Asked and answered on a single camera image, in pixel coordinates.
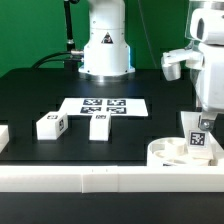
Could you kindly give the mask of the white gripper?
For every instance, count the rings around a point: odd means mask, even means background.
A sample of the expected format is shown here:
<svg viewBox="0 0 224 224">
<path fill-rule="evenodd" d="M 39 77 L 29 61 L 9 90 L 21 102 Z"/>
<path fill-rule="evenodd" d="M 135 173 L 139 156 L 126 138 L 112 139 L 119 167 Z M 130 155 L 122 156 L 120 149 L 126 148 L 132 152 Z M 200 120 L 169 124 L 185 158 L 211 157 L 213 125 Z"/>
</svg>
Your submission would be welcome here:
<svg viewBox="0 0 224 224">
<path fill-rule="evenodd" d="M 200 43 L 198 48 L 203 61 L 195 90 L 205 110 L 199 116 L 199 128 L 212 131 L 217 117 L 215 112 L 224 113 L 224 47 Z"/>
</svg>

